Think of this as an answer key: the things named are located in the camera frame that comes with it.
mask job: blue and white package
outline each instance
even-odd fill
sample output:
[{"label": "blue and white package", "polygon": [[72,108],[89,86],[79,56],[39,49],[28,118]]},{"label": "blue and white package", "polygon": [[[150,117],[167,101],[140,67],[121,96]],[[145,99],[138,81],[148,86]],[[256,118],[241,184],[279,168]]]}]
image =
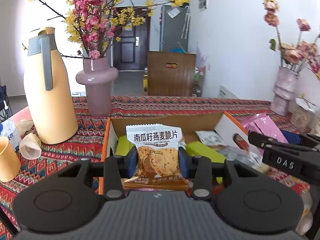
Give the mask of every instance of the blue and white package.
[{"label": "blue and white package", "polygon": [[21,137],[12,120],[8,119],[0,123],[0,136],[6,136],[9,139],[9,142],[13,149],[15,149],[16,151],[19,150]]}]

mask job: cardboard box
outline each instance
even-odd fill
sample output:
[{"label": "cardboard box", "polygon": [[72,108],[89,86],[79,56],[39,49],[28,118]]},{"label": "cardboard box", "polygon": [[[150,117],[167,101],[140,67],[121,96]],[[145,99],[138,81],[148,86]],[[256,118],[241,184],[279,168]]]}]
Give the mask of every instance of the cardboard box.
[{"label": "cardboard box", "polygon": [[[199,141],[195,131],[207,130],[216,132],[227,145],[237,147],[233,141],[234,135],[239,134],[247,143],[248,133],[241,124],[229,113],[217,111],[201,115],[177,115],[144,118],[108,118],[103,141],[101,161],[116,152],[118,138],[126,135],[126,125],[160,123],[181,127],[186,143]],[[103,178],[99,180],[99,194],[103,194]]]}]

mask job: yellow cup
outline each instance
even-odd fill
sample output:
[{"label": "yellow cup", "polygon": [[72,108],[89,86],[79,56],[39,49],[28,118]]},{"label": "yellow cup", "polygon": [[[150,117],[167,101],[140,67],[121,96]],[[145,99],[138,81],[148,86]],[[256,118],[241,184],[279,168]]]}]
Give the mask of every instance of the yellow cup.
[{"label": "yellow cup", "polygon": [[20,160],[6,136],[0,136],[0,180],[8,182],[19,172]]}]

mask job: green leaf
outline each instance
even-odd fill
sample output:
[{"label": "green leaf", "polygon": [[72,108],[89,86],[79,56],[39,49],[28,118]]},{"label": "green leaf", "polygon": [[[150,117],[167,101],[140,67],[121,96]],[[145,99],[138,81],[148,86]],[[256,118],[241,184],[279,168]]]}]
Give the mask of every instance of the green leaf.
[{"label": "green leaf", "polygon": [[270,49],[272,49],[273,51],[276,51],[276,45],[275,44],[271,44]]},{"label": "green leaf", "polygon": [[276,45],[277,44],[275,39],[270,39],[269,43],[271,43],[272,45]]}]

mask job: yellow thermos jug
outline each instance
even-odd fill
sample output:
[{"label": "yellow thermos jug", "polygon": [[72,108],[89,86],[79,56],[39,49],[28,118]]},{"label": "yellow thermos jug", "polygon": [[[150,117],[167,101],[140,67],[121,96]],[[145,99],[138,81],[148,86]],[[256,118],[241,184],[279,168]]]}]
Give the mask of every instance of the yellow thermos jug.
[{"label": "yellow thermos jug", "polygon": [[29,39],[24,90],[40,140],[57,144],[78,130],[68,74],[54,38],[54,28],[35,31]]}]

